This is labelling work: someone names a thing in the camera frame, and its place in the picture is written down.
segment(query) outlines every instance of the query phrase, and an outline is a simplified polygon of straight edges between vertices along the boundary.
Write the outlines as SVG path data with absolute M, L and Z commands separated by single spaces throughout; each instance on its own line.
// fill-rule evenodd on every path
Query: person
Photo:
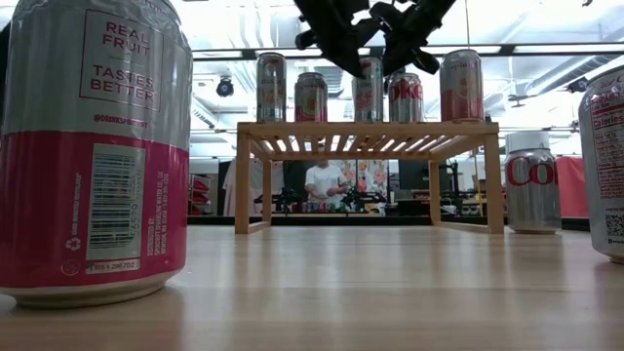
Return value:
M 322 160 L 305 173 L 305 191 L 308 192 L 308 202 L 338 207 L 348 191 L 347 178 L 340 167 Z

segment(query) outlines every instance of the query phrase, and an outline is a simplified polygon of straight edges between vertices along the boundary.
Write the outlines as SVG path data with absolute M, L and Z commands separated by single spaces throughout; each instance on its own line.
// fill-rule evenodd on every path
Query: nutrition label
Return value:
M 601 198 L 624 198 L 624 103 L 612 94 L 592 101 Z

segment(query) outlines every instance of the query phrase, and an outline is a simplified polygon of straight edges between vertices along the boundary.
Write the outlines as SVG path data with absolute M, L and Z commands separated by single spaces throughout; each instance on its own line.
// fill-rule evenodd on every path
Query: pink can label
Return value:
M 0 160 L 0 287 L 106 284 L 183 267 L 187 151 L 26 132 L 3 137 Z

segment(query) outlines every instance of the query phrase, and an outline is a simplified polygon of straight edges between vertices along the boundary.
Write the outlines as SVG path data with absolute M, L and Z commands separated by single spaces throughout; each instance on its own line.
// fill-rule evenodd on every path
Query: aluminum can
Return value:
M 592 245 L 624 263 L 624 66 L 589 82 L 578 120 Z
M 559 182 L 548 132 L 505 137 L 507 217 L 518 233 L 555 232 L 562 228 Z
M 286 122 L 286 59 L 261 54 L 256 72 L 257 122 Z
M 186 256 L 192 55 L 174 7 L 21 0 L 8 62 L 0 291 L 71 307 L 162 288 Z
M 383 122 L 383 65 L 379 58 L 361 58 L 364 78 L 353 78 L 354 120 Z
M 485 120 L 484 75 L 474 50 L 445 55 L 440 67 L 442 121 Z
M 323 74 L 306 72 L 299 74 L 294 85 L 295 122 L 327 122 L 328 84 Z
M 390 122 L 424 122 L 422 84 L 414 73 L 393 74 L 388 83 Z

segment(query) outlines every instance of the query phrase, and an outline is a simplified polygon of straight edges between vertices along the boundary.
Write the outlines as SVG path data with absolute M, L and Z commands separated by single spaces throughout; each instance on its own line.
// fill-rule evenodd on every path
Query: barcode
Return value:
M 95 144 L 87 259 L 140 256 L 145 150 Z
M 604 218 L 607 236 L 624 236 L 624 214 L 607 214 Z

